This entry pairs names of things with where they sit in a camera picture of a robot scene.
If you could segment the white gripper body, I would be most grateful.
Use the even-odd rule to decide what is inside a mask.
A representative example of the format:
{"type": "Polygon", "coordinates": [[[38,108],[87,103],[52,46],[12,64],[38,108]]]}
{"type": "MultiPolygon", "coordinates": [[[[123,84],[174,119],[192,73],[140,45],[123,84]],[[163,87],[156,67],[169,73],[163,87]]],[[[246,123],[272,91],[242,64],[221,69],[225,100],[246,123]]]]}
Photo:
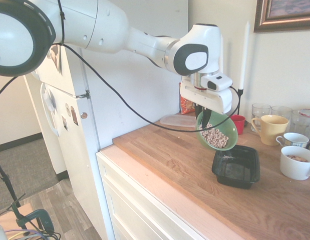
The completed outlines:
{"type": "Polygon", "coordinates": [[[226,114],[232,107],[232,92],[229,88],[222,91],[199,90],[191,83],[191,78],[188,76],[182,77],[180,94],[194,104],[219,114],[226,114]]]}

